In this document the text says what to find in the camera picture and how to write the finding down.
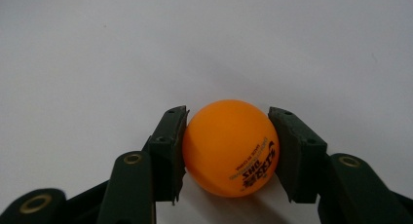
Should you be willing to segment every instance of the ball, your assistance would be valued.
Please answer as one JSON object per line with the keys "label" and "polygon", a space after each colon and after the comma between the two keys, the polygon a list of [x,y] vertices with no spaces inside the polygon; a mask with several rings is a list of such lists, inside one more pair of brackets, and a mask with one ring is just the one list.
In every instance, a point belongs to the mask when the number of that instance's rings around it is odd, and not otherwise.
{"label": "ball", "polygon": [[185,167],[205,190],[243,197],[264,186],[276,169],[280,145],[276,129],[255,106],[226,99],[202,108],[182,141]]}

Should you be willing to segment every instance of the ping pong ball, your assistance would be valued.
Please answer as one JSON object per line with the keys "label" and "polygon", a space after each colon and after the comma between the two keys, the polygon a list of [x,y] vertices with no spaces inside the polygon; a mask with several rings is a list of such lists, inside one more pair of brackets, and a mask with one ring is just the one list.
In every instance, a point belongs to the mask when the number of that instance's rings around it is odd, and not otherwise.
{"label": "ping pong ball", "polygon": [[205,106],[192,118],[182,154],[185,167],[202,188],[221,197],[242,197],[270,180],[280,145],[263,112],[228,99]]}

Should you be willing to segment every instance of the gray surface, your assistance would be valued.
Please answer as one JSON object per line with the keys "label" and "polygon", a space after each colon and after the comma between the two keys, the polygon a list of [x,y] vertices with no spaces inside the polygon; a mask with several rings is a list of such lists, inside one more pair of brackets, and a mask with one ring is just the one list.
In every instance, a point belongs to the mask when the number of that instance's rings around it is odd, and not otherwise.
{"label": "gray surface", "polygon": [[[167,109],[221,98],[296,113],[413,197],[413,0],[0,0],[0,210],[73,197]],[[239,200],[185,176],[158,223],[318,223],[277,179]]]}

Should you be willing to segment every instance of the orange ball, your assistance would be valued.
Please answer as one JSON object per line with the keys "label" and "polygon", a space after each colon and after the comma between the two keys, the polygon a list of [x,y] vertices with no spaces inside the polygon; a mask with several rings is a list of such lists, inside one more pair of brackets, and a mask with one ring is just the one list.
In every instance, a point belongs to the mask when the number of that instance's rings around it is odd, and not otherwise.
{"label": "orange ball", "polygon": [[280,145],[263,112],[230,99],[213,102],[193,117],[182,153],[188,172],[205,190],[221,197],[242,197],[273,176]]}

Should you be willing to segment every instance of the white surface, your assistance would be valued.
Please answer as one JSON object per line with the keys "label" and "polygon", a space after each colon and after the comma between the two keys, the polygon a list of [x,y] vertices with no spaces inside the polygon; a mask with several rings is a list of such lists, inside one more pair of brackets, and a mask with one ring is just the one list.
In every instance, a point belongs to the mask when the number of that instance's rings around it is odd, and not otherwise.
{"label": "white surface", "polygon": [[[95,186],[164,111],[221,98],[294,112],[413,197],[412,2],[0,0],[0,210]],[[319,223],[276,178],[239,200],[184,182],[158,223]]]}

